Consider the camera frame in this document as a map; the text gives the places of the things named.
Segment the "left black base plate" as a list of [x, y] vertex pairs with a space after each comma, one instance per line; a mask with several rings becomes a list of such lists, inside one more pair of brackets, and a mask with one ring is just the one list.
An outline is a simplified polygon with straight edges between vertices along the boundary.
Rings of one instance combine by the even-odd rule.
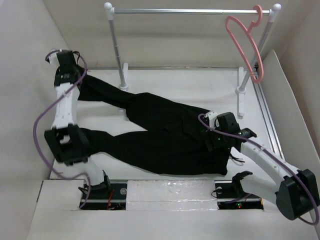
[[79, 207], [81, 210], [121, 211], [126, 209], [128, 181], [112, 180], [105, 189], [92, 188], [87, 199], [88, 185], [78, 188], [81, 192]]

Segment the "black trousers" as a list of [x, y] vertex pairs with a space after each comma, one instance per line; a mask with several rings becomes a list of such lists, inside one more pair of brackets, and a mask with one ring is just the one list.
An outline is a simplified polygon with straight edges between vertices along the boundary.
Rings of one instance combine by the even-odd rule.
[[104, 102], [125, 110], [140, 131], [111, 135], [83, 128], [89, 155], [106, 153], [140, 169], [165, 175], [225, 176], [229, 147], [209, 150], [198, 115], [206, 109], [177, 103], [149, 92], [130, 93], [91, 75], [80, 85], [79, 100]]

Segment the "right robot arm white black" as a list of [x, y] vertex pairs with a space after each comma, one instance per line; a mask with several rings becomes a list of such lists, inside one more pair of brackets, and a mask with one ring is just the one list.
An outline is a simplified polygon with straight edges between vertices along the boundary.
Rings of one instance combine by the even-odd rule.
[[283, 160], [259, 143], [257, 135], [249, 128], [241, 129], [233, 113], [218, 114], [215, 111], [198, 115], [205, 127], [203, 136], [209, 149], [235, 148], [251, 159], [270, 178], [266, 181], [246, 170], [236, 174], [231, 191], [237, 197], [256, 195], [274, 204], [288, 220], [302, 220], [303, 215], [314, 211], [314, 221], [305, 221], [315, 226], [320, 222], [320, 195], [315, 174], [301, 170]]

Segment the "aluminium rail right side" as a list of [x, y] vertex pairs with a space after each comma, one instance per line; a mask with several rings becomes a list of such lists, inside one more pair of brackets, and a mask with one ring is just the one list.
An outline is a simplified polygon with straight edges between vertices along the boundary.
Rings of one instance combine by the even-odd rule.
[[269, 110], [266, 97], [263, 92], [262, 85], [260, 83], [254, 83], [254, 82], [252, 83], [252, 85], [256, 94], [258, 105], [262, 113], [262, 118], [266, 128], [270, 147], [276, 155], [279, 155], [283, 159], [284, 154], [283, 154], [280, 140], [271, 116], [271, 112]]

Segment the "white metal clothes rack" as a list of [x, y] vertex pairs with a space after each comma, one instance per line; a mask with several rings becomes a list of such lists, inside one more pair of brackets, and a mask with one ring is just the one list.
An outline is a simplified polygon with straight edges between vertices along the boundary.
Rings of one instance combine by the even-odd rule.
[[263, 50], [283, 6], [275, 0], [201, 9], [192, 1], [159, 6], [148, 0], [103, 1], [104, 67], [118, 71], [116, 86], [131, 90], [129, 70], [236, 70], [231, 93], [239, 118], [249, 108], [249, 88], [264, 76]]

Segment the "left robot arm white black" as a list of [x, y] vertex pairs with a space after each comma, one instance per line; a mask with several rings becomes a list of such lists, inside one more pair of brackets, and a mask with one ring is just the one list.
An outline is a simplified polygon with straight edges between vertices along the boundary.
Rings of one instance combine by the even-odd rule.
[[88, 175], [90, 183], [81, 191], [104, 199], [112, 191], [109, 177], [91, 160], [89, 140], [77, 124], [77, 102], [82, 80], [82, 71], [75, 60], [78, 54], [60, 49], [54, 50], [46, 58], [50, 64], [58, 64], [54, 77], [58, 103], [51, 128], [44, 132], [44, 137], [58, 163]]

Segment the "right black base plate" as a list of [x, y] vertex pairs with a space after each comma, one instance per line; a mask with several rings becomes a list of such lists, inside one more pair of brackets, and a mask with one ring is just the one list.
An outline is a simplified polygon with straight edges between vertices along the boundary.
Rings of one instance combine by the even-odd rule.
[[243, 192], [231, 180], [215, 181], [214, 186], [211, 196], [217, 200], [218, 210], [264, 210], [260, 197]]

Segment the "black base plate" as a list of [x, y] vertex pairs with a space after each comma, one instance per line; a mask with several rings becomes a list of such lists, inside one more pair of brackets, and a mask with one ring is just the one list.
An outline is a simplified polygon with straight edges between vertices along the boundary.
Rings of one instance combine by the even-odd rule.
[[87, 199], [88, 185], [78, 188], [81, 192], [79, 207], [81, 210], [121, 211], [126, 209], [128, 181], [112, 180], [105, 189], [92, 188]]
[[231, 180], [215, 181], [214, 186], [211, 196], [217, 200], [218, 210], [264, 210], [260, 197], [243, 192]]

